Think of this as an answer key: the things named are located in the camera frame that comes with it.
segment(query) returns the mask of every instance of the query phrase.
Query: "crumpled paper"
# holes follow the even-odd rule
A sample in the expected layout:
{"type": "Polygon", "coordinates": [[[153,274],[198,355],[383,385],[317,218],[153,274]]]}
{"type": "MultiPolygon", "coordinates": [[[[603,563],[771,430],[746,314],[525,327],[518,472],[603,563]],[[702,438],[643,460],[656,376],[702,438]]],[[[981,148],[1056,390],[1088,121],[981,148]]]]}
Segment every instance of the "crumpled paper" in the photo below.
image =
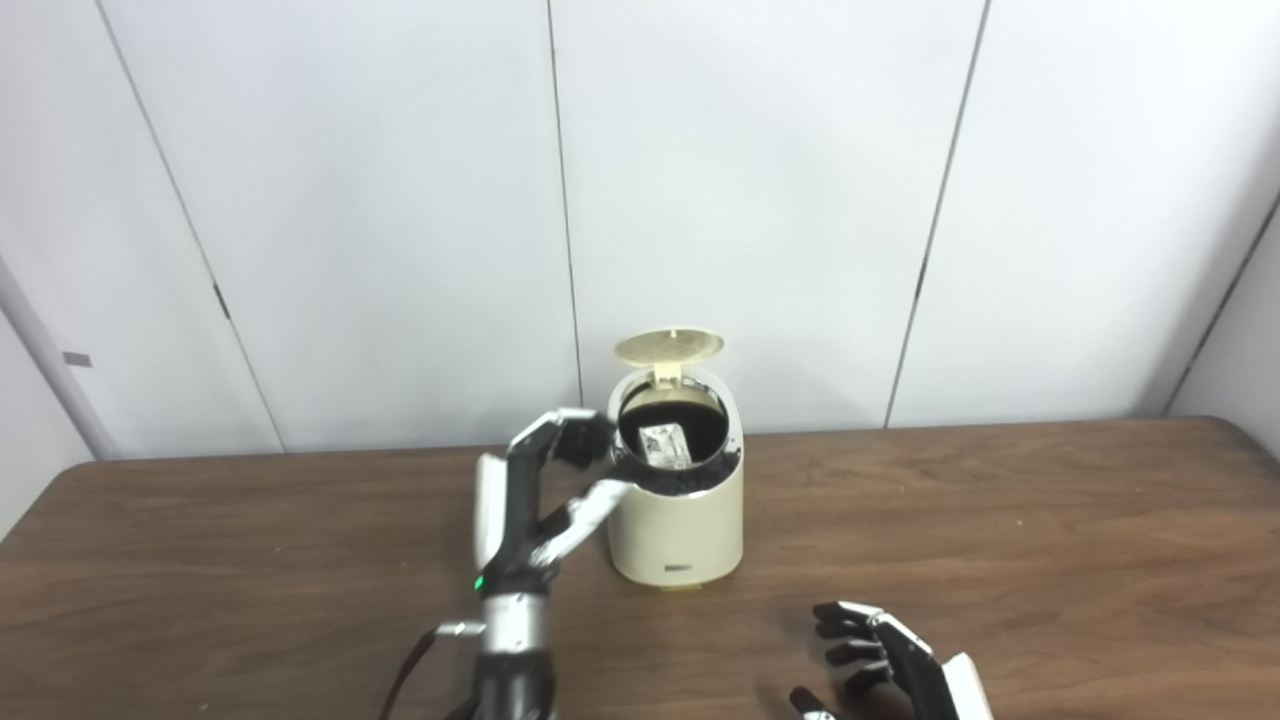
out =
{"type": "Polygon", "coordinates": [[[645,462],[663,470],[684,470],[694,464],[689,456],[685,428],[676,423],[640,428],[645,462]]]}

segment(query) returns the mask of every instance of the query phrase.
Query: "silver metal tube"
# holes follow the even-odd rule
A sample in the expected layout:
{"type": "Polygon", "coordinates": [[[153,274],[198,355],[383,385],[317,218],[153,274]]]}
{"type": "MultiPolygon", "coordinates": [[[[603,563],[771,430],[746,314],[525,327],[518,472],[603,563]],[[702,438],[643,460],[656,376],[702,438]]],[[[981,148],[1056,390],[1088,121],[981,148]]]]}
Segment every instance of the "silver metal tube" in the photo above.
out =
{"type": "Polygon", "coordinates": [[[513,655],[544,650],[545,606],[545,597],[530,593],[495,594],[485,600],[483,652],[513,655]]]}

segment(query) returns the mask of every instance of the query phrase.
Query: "robotic finger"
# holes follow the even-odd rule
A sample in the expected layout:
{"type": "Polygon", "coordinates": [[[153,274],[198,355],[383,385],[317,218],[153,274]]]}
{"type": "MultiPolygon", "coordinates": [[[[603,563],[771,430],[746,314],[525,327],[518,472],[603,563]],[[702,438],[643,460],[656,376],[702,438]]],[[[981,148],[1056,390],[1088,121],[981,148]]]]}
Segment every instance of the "robotic finger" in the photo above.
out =
{"type": "MultiPolygon", "coordinates": [[[[992,720],[982,680],[968,655],[940,664],[928,643],[872,605],[827,602],[815,606],[813,614],[818,637],[841,641],[827,651],[827,662],[865,662],[845,680],[845,692],[851,697],[892,682],[911,698],[916,720],[992,720]]],[[[836,717],[805,688],[791,693],[791,703],[805,720],[827,720],[810,717],[818,712],[836,717]]]]}

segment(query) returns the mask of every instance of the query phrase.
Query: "white wall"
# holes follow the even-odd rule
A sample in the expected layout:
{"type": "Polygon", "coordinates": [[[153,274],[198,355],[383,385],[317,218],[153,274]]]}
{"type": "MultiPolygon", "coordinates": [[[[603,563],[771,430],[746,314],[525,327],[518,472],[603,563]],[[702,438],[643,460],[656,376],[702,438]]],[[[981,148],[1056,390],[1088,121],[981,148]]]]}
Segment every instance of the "white wall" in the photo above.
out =
{"type": "Polygon", "coordinates": [[[992,4],[891,424],[1157,415],[1280,192],[1280,3],[992,4]]]}
{"type": "Polygon", "coordinates": [[[1172,415],[1216,415],[1280,456],[1280,222],[1258,243],[1172,415]]]}
{"type": "Polygon", "coordinates": [[[288,450],[579,402],[545,4],[105,5],[288,450]]]}
{"type": "Polygon", "coordinates": [[[0,538],[58,473],[92,460],[0,313],[0,538]]]}
{"type": "Polygon", "coordinates": [[[1280,0],[995,0],[936,231],[980,0],[104,6],[146,115],[0,5],[0,305],[108,455],[500,441],[664,324],[751,430],[1149,415],[1280,192],[1280,0]]]}
{"type": "Polygon", "coordinates": [[[879,427],[980,0],[553,0],[582,383],[692,324],[748,430],[879,427]]]}
{"type": "Polygon", "coordinates": [[[91,357],[67,378],[105,455],[279,451],[92,3],[0,4],[0,102],[5,304],[91,357]]]}

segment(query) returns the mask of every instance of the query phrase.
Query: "panel seam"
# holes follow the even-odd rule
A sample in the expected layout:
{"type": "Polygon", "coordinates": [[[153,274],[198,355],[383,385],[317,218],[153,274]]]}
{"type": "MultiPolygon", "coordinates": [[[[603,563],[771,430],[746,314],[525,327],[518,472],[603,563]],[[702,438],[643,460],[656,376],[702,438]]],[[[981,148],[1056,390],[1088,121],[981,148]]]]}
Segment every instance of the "panel seam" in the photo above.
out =
{"type": "Polygon", "coordinates": [[[978,19],[978,33],[973,41],[973,54],[969,58],[969,70],[964,78],[964,91],[960,94],[960,106],[956,110],[955,126],[951,128],[951,146],[947,149],[947,160],[942,165],[942,182],[938,184],[938,197],[933,204],[933,218],[929,222],[929,236],[924,241],[924,256],[920,259],[920,273],[915,281],[915,295],[911,299],[911,311],[906,316],[906,329],[902,333],[902,346],[899,350],[897,369],[893,372],[893,386],[890,388],[888,406],[884,409],[884,428],[888,428],[893,418],[893,404],[897,400],[899,383],[902,380],[902,368],[906,365],[906,351],[911,342],[911,329],[915,327],[915,314],[920,307],[920,295],[924,291],[924,277],[929,268],[929,254],[933,252],[933,238],[938,231],[938,218],[942,215],[942,202],[947,193],[947,181],[951,178],[951,164],[955,161],[956,146],[960,142],[960,127],[964,124],[964,113],[969,105],[969,90],[973,87],[974,70],[978,67],[978,54],[982,50],[982,38],[987,31],[987,17],[991,14],[991,0],[984,0],[982,17],[978,19]]]}
{"type": "Polygon", "coordinates": [[[1183,373],[1178,377],[1178,382],[1174,384],[1172,392],[1169,393],[1169,400],[1165,401],[1165,409],[1160,413],[1162,418],[1167,418],[1170,410],[1174,409],[1174,401],[1178,400],[1178,393],[1183,391],[1183,386],[1187,384],[1187,378],[1192,374],[1192,368],[1196,365],[1196,361],[1199,360],[1201,352],[1204,351],[1204,346],[1208,345],[1208,338],[1213,334],[1213,328],[1217,327],[1217,322],[1222,318],[1222,313],[1226,310],[1226,304],[1230,302],[1231,296],[1235,295],[1235,288],[1240,284],[1240,278],[1244,277],[1244,270],[1248,268],[1249,261],[1253,260],[1253,255],[1258,251],[1258,246],[1262,245],[1262,238],[1266,237],[1267,231],[1271,229],[1271,223],[1275,220],[1277,209],[1280,209],[1280,195],[1276,195],[1275,201],[1271,204],[1271,210],[1268,210],[1266,217],[1262,219],[1262,227],[1258,228],[1258,234],[1254,236],[1253,242],[1249,243],[1248,252],[1245,252],[1244,259],[1240,260],[1240,266],[1235,269],[1235,275],[1231,278],[1231,283],[1226,286],[1226,292],[1222,293],[1222,300],[1217,304],[1217,309],[1213,310],[1213,316],[1210,318],[1208,325],[1204,327],[1204,333],[1201,334],[1199,342],[1196,343],[1196,350],[1192,351],[1190,359],[1187,360],[1187,366],[1183,368],[1183,373]]]}
{"type": "Polygon", "coordinates": [[[568,231],[568,182],[564,177],[564,132],[561,126],[559,72],[556,65],[556,24],[552,19],[552,0],[547,0],[547,38],[552,51],[552,99],[556,104],[556,151],[561,172],[561,213],[564,217],[564,259],[568,264],[568,305],[573,316],[573,357],[577,363],[577,404],[586,405],[582,387],[582,342],[577,324],[577,284],[573,282],[573,241],[568,231]]]}
{"type": "MultiPolygon", "coordinates": [[[[155,123],[151,122],[151,114],[147,113],[147,106],[142,101],[142,94],[138,91],[138,83],[133,79],[133,73],[129,70],[129,63],[124,59],[124,50],[120,47],[120,41],[115,36],[115,27],[111,26],[111,19],[106,14],[106,8],[102,5],[102,0],[93,0],[93,5],[97,6],[97,14],[102,18],[102,27],[106,29],[108,40],[111,42],[111,50],[115,53],[116,61],[120,63],[120,70],[124,72],[124,79],[129,83],[129,91],[133,94],[133,101],[138,108],[138,113],[142,115],[142,122],[146,124],[147,135],[151,137],[151,145],[155,147],[156,155],[160,158],[160,165],[164,168],[165,177],[169,179],[169,187],[173,190],[174,197],[178,200],[178,208],[182,210],[182,217],[187,223],[187,231],[191,233],[192,242],[196,243],[196,250],[200,252],[200,260],[205,266],[205,273],[209,275],[210,282],[215,288],[219,287],[218,278],[214,275],[214,266],[209,263],[209,254],[205,252],[205,245],[200,240],[200,233],[196,231],[196,223],[191,218],[191,211],[187,209],[187,200],[183,197],[182,188],[178,187],[178,178],[173,173],[173,167],[169,164],[169,156],[164,151],[164,145],[160,142],[160,136],[156,133],[155,123]]],[[[221,296],[218,293],[218,301],[225,311],[227,304],[221,296]]],[[[253,389],[257,391],[259,401],[262,404],[262,410],[266,413],[266,419],[271,424],[271,432],[275,433],[275,442],[279,443],[282,452],[288,452],[289,448],[284,445],[284,437],[280,434],[280,427],[275,421],[275,415],[271,413],[271,405],[266,401],[266,393],[262,392],[262,383],[257,378],[257,373],[253,370],[253,364],[248,359],[248,352],[244,350],[244,340],[239,334],[239,328],[230,319],[230,314],[227,314],[227,323],[232,328],[232,337],[236,338],[236,346],[239,348],[241,357],[244,359],[244,368],[248,370],[250,380],[253,383],[253,389]]]]}

